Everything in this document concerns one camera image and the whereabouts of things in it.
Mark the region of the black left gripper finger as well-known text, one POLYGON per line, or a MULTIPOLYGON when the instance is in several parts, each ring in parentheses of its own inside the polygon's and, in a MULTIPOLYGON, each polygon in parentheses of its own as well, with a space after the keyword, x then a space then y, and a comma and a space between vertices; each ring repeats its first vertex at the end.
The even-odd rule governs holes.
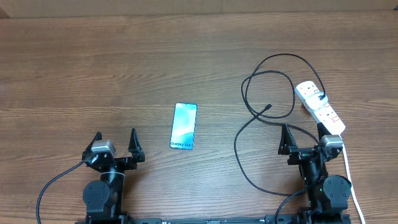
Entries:
POLYGON ((141 144, 137 137, 137 131, 134 128, 131 130, 127 150, 132 154, 132 157, 144 157, 144 151, 141 148, 141 144))
POLYGON ((91 148, 92 148, 93 143, 94 143, 95 141, 100 141, 100 140, 102 140, 102 133, 98 131, 98 132, 95 134, 93 140, 92 140, 92 141, 89 143, 89 145, 88 145, 88 152, 91 152, 91 148))

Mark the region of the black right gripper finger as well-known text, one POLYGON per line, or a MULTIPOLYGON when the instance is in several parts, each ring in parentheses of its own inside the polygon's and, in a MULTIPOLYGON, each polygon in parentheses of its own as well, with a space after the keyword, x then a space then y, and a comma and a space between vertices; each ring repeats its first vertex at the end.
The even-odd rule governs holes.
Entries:
POLYGON ((326 126, 323 123, 318 123, 317 124, 317 130, 318 130, 318 139, 321 140, 321 138, 325 135, 331 135, 331 132, 326 128, 326 126))
POLYGON ((297 150, 297 144, 287 124, 282 125, 279 155, 289 155, 297 150))

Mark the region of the blue Galaxy smartphone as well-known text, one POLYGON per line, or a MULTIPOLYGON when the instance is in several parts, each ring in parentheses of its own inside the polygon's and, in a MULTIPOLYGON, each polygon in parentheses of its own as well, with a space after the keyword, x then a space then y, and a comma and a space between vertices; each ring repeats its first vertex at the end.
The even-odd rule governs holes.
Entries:
POLYGON ((170 136, 173 149, 192 150, 195 138, 198 106, 193 103, 176 103, 170 136))

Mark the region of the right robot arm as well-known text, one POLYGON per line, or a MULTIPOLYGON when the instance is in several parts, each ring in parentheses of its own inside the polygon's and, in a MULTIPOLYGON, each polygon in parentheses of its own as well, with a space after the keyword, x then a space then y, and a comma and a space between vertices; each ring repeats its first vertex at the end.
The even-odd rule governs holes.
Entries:
POLYGON ((288 155, 287 163, 297 165, 304 189, 286 198, 278 207, 274 223, 350 223, 348 208, 352 183, 342 175, 329 175, 325 163, 343 151, 343 140, 331 134, 322 123, 317 124, 319 140, 313 147, 299 148, 287 124, 282 125, 278 154, 288 155), (282 207, 292 198, 307 194, 308 207, 295 215, 279 215, 282 207))

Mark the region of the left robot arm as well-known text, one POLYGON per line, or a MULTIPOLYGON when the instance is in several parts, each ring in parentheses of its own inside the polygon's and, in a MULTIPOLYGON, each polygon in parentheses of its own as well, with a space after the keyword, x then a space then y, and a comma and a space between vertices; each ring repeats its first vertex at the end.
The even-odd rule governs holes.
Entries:
POLYGON ((123 200, 125 171, 134 170, 145 161, 135 129, 131 130, 127 151, 130 156, 116 157, 112 141, 102 139, 98 132, 83 152, 83 162, 100 173, 100 178, 83 190, 86 223, 134 223, 133 217, 123 211, 123 200))

